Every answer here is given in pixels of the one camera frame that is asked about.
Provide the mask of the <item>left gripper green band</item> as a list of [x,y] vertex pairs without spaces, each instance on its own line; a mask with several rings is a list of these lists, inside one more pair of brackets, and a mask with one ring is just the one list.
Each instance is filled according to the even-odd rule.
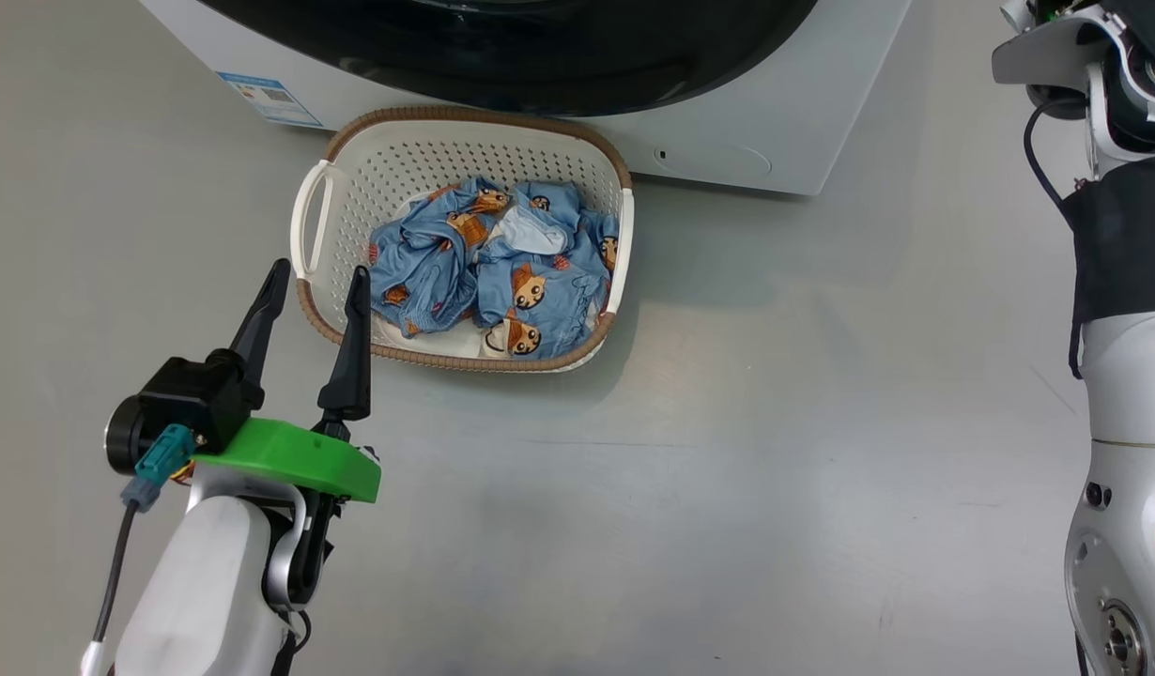
[[[243,359],[244,380],[255,386],[263,380],[291,273],[289,258],[271,263],[229,347]],[[318,396],[321,426],[342,426],[371,414],[371,288],[368,268],[355,267],[343,304],[346,328]],[[331,520],[349,503],[377,503],[383,478],[366,446],[258,418],[248,419],[222,453],[199,453],[194,469],[192,504],[234,498],[259,514],[268,532],[261,593],[277,611],[301,611],[311,603],[331,552]]]

